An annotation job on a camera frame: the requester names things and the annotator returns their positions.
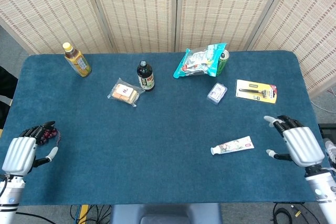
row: floor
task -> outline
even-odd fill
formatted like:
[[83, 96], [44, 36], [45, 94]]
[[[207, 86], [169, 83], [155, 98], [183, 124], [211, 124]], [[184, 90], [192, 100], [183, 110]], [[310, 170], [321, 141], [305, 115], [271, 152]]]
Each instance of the floor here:
[[[19, 78], [21, 66], [24, 60], [28, 57], [26, 51], [0, 26], [0, 64], [11, 72], [14, 76]], [[9, 99], [0, 96], [0, 100], [9, 103]], [[330, 92], [324, 92], [322, 95], [313, 100], [313, 102], [327, 110], [336, 111], [336, 97]], [[336, 123], [336, 113], [329, 113], [318, 109], [314, 106], [316, 116], [319, 123]], [[272, 209], [274, 204], [269, 203], [233, 203], [222, 204], [223, 223], [225, 224], [270, 224], [272, 218]], [[306, 206], [317, 216], [321, 224], [327, 223], [321, 213], [319, 206], [314, 203], [306, 203]], [[290, 213], [293, 211], [289, 206], [285, 206]], [[70, 206], [21, 206], [19, 211], [28, 212], [31, 214], [44, 216], [57, 224], [73, 223], [69, 214]], [[309, 223], [316, 223], [315, 220], [306, 211], [303, 211]], [[89, 216], [95, 217], [95, 211], [91, 212]], [[288, 223], [283, 217], [279, 216], [279, 224]], [[34, 217], [16, 216], [13, 224], [19, 223], [46, 223], [44, 220], [36, 219]], [[306, 223], [302, 217], [295, 218], [293, 223]]]

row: woven panel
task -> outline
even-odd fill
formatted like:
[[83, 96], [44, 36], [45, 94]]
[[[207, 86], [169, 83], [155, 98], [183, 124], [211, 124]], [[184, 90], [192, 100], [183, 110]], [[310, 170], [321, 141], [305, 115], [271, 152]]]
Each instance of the woven panel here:
[[293, 51], [309, 93], [336, 82], [336, 0], [280, 0], [253, 50]]
[[83, 52], [109, 52], [89, 0], [0, 0], [0, 18], [36, 54], [63, 52], [65, 41]]
[[172, 51], [172, 0], [99, 1], [118, 52]]
[[183, 0], [179, 51], [216, 42], [243, 50], [268, 0]]

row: blue table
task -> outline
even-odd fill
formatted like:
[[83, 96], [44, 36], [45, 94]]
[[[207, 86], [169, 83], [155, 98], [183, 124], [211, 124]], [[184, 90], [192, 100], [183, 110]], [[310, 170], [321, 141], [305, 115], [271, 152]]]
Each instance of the blue table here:
[[[313, 201], [304, 169], [265, 152], [287, 150], [264, 115], [289, 115], [321, 140], [295, 55], [232, 52], [219, 77], [174, 79], [183, 55], [86, 55], [92, 65], [86, 78], [63, 55], [29, 57], [0, 141], [0, 157], [23, 129], [45, 121], [56, 121], [62, 140], [53, 162], [25, 177], [22, 204]], [[141, 59], [153, 67], [155, 89], [142, 94], [136, 108], [107, 99], [119, 77], [138, 85]], [[277, 103], [235, 97], [237, 79], [276, 85]], [[216, 82], [228, 87], [218, 105], [206, 99]], [[253, 150], [211, 155], [211, 147], [247, 135]], [[37, 157], [53, 145], [39, 147]]]

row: small plastic box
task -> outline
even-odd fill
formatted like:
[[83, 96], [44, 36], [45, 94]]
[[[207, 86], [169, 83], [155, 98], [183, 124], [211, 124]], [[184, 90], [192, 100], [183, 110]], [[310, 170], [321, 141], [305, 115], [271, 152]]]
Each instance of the small plastic box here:
[[216, 83], [208, 94], [208, 99], [218, 104], [225, 95], [227, 88], [220, 83]]

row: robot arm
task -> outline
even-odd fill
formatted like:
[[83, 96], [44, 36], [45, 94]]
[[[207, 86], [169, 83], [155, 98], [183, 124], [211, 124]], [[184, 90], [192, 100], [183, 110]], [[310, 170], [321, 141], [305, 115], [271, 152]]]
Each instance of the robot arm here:
[[0, 220], [1, 223], [11, 224], [25, 188], [24, 176], [32, 171], [33, 167], [51, 162], [58, 151], [56, 146], [44, 158], [36, 159], [38, 145], [48, 142], [49, 138], [57, 135], [54, 128], [55, 122], [47, 122], [43, 125], [25, 130], [19, 137], [14, 138], [8, 148], [3, 164], [4, 175], [0, 178]]
[[336, 182], [321, 163], [324, 153], [314, 134], [299, 121], [281, 115], [277, 119], [264, 116], [270, 127], [275, 127], [288, 148], [289, 154], [277, 154], [266, 150], [275, 159], [293, 161], [299, 167], [305, 168], [305, 178], [312, 189], [319, 206], [328, 223], [336, 223]]

